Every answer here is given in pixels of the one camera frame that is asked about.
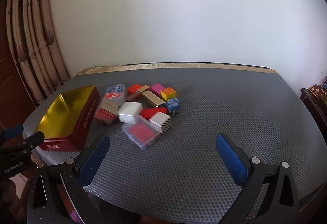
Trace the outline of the red beige small carton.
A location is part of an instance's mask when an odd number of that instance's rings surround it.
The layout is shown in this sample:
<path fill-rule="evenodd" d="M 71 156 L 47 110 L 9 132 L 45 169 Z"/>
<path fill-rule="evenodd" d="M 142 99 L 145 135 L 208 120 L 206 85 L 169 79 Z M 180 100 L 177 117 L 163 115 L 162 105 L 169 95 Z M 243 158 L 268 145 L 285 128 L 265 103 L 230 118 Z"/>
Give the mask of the red beige small carton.
<path fill-rule="evenodd" d="M 95 119 L 105 124 L 112 124 L 118 116 L 118 105 L 110 99 L 103 98 L 96 113 Z"/>

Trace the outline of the blue red card pack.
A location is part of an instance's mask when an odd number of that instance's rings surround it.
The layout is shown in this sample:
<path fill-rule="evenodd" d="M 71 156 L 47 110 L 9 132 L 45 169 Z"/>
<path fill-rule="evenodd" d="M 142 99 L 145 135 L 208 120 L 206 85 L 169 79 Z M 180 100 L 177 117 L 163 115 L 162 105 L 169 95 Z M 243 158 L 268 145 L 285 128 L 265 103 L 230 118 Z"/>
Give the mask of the blue red card pack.
<path fill-rule="evenodd" d="M 104 97 L 121 107 L 126 101 L 126 87 L 124 84 L 115 84 L 106 89 Z"/>

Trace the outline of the clear case red cards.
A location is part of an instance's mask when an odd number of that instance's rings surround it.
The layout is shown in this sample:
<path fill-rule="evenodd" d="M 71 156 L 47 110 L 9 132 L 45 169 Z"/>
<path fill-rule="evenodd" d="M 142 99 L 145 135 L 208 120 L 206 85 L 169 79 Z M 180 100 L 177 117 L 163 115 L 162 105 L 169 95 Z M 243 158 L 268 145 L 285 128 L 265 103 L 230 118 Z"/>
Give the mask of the clear case red cards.
<path fill-rule="evenodd" d="M 138 116 L 134 123 L 124 124 L 122 131 L 140 149 L 146 149 L 152 145 L 161 134 L 158 128 L 141 116 Z"/>

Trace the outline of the white square charger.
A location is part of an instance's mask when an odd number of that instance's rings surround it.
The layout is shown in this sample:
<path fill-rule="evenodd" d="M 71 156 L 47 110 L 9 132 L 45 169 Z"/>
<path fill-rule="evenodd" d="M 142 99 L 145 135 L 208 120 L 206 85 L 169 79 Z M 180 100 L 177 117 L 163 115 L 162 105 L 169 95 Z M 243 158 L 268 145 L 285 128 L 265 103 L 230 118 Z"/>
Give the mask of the white square charger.
<path fill-rule="evenodd" d="M 143 106 L 140 102 L 126 101 L 118 111 L 119 121 L 122 123 L 135 124 L 142 110 Z"/>

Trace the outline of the small white pronged adapter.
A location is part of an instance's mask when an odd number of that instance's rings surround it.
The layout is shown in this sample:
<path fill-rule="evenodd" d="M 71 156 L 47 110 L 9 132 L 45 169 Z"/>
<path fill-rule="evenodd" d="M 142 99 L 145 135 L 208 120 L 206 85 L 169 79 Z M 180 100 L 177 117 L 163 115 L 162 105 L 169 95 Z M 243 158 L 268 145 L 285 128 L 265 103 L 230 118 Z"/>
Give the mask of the small white pronged adapter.
<path fill-rule="evenodd" d="M 160 111 L 154 114 L 149 121 L 160 131 L 161 134 L 166 133 L 171 127 L 171 117 Z"/>

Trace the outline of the blue patterned small block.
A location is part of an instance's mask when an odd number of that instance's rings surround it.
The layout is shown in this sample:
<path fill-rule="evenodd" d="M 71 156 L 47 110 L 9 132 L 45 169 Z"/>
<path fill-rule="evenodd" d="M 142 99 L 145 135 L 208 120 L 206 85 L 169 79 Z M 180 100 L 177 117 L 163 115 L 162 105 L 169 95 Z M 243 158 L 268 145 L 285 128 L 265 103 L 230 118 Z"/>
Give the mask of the blue patterned small block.
<path fill-rule="evenodd" d="M 180 113 L 180 103 L 178 98 L 170 98 L 164 104 L 170 115 L 177 116 Z"/>

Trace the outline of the magenta rectangular block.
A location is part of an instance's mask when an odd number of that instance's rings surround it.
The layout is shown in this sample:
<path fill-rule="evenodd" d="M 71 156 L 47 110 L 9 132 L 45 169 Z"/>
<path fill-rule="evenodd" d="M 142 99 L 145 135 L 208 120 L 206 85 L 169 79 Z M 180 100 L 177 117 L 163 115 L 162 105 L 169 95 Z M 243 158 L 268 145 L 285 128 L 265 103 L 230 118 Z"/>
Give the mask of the magenta rectangular block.
<path fill-rule="evenodd" d="M 161 92 L 165 90 L 165 87 L 162 86 L 160 83 L 154 84 L 150 87 L 150 91 L 153 92 L 156 96 L 160 97 Z"/>

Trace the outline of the orange yellow striped block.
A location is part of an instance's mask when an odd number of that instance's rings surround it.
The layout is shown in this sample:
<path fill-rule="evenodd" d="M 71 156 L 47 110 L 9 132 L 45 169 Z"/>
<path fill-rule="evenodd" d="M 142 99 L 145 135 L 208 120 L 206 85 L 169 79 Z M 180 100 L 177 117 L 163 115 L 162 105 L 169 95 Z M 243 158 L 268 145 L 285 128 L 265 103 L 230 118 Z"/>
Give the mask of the orange yellow striped block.
<path fill-rule="evenodd" d="M 168 101 L 171 98 L 176 98 L 177 97 L 177 92 L 171 87 L 167 87 L 163 90 L 160 91 L 161 97 L 164 101 Z"/>

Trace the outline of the beige patterned curtain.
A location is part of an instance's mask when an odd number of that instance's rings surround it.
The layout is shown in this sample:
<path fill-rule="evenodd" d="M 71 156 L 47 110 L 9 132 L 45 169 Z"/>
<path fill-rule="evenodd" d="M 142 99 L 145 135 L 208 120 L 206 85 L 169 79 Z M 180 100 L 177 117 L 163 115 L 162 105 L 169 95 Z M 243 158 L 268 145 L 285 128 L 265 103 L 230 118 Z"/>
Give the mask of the beige patterned curtain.
<path fill-rule="evenodd" d="M 7 0 L 6 29 L 18 74 L 34 105 L 40 105 L 70 75 L 50 9 L 50 0 Z"/>

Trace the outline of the dark wooden side cabinet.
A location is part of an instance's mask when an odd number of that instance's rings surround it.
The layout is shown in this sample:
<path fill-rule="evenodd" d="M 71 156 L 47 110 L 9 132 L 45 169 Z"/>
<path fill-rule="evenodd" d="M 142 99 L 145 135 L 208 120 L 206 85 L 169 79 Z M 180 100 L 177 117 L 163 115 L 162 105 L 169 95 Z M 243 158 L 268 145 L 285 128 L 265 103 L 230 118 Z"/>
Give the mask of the dark wooden side cabinet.
<path fill-rule="evenodd" d="M 314 118 L 326 141 L 326 88 L 318 84 L 301 88 L 300 99 Z"/>

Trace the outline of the round red orange block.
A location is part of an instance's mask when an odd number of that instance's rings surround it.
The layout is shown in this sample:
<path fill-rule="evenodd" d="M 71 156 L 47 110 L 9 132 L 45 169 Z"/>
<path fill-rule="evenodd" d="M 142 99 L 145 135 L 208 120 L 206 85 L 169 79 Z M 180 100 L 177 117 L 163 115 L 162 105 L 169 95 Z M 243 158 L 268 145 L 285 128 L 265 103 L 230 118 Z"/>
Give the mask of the round red orange block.
<path fill-rule="evenodd" d="M 142 85 L 133 84 L 127 88 L 127 92 L 128 94 L 133 94 L 134 92 L 137 92 L 140 88 L 142 88 Z"/>

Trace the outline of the small brown beige block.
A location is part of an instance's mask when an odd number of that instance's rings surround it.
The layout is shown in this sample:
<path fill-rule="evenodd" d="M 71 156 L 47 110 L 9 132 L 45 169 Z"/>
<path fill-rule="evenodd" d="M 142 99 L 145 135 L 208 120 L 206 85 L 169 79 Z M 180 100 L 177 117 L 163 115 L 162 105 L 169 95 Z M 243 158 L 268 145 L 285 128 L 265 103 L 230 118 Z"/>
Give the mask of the small brown beige block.
<path fill-rule="evenodd" d="M 138 98 L 141 96 L 142 92 L 148 90 L 150 87 L 148 85 L 143 85 L 142 88 L 140 88 L 137 92 L 134 92 L 133 94 L 128 94 L 126 97 L 127 101 L 135 101 L 138 100 Z"/>

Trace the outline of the flat red block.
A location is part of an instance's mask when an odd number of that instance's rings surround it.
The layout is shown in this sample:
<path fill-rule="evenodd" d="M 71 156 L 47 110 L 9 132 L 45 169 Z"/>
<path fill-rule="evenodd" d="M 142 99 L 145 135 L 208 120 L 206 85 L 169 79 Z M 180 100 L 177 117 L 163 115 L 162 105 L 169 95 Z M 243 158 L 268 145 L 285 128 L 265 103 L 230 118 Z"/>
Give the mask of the flat red block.
<path fill-rule="evenodd" d="M 165 107 L 162 108 L 145 108 L 141 111 L 140 116 L 142 116 L 146 120 L 150 120 L 156 113 L 161 112 L 167 114 L 167 109 Z"/>

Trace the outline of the grey textured table mat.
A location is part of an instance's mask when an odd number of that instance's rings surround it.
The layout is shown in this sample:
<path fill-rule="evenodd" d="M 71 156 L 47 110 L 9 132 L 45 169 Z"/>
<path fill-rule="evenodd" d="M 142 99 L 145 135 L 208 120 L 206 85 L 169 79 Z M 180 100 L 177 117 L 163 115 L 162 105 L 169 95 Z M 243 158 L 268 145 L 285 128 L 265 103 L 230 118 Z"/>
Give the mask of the grey textured table mat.
<path fill-rule="evenodd" d="M 140 149 L 112 125 L 93 121 L 87 137 L 110 137 L 110 149 L 85 189 L 110 223 L 150 216 L 175 223 L 217 223 L 238 196 L 215 147 L 223 134 L 266 164 L 287 162 L 298 196 L 326 183 L 326 144 L 313 117 L 277 73 L 216 68 L 142 69 L 76 76 L 59 92 L 123 83 L 176 90 L 180 113 L 171 128 Z"/>

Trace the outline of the gold rectangular lighter box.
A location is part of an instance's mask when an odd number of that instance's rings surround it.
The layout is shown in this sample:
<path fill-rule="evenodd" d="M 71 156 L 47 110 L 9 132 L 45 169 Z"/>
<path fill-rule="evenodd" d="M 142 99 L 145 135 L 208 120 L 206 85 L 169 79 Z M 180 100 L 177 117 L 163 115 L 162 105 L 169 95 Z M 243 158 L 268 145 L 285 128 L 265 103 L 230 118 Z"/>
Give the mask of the gold rectangular lighter box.
<path fill-rule="evenodd" d="M 165 101 L 163 99 L 161 99 L 160 97 L 158 97 L 157 95 L 155 95 L 153 92 L 149 90 L 142 92 L 141 95 L 146 99 L 149 105 L 155 108 L 163 107 L 165 104 Z"/>

